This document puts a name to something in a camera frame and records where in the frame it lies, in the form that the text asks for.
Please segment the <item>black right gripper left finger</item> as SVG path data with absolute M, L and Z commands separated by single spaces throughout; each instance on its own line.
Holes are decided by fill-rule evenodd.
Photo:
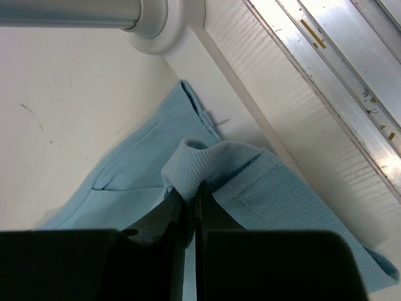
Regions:
M 172 190 L 121 231 L 3 231 L 1 299 L 180 300 L 184 212 Z

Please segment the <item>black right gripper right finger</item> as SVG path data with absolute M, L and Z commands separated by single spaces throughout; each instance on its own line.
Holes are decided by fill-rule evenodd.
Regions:
M 198 300 L 366 300 L 343 238 L 329 231 L 246 230 L 206 184 L 195 196 Z

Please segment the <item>light blue trousers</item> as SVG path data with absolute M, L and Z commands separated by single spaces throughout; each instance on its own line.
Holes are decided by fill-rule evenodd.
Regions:
M 179 81 L 141 128 L 110 151 L 44 230 L 122 230 L 175 189 L 191 204 L 206 182 L 248 230 L 328 230 L 350 247 L 367 292 L 398 284 L 399 272 L 360 243 L 321 198 L 270 151 L 222 140 L 195 93 Z

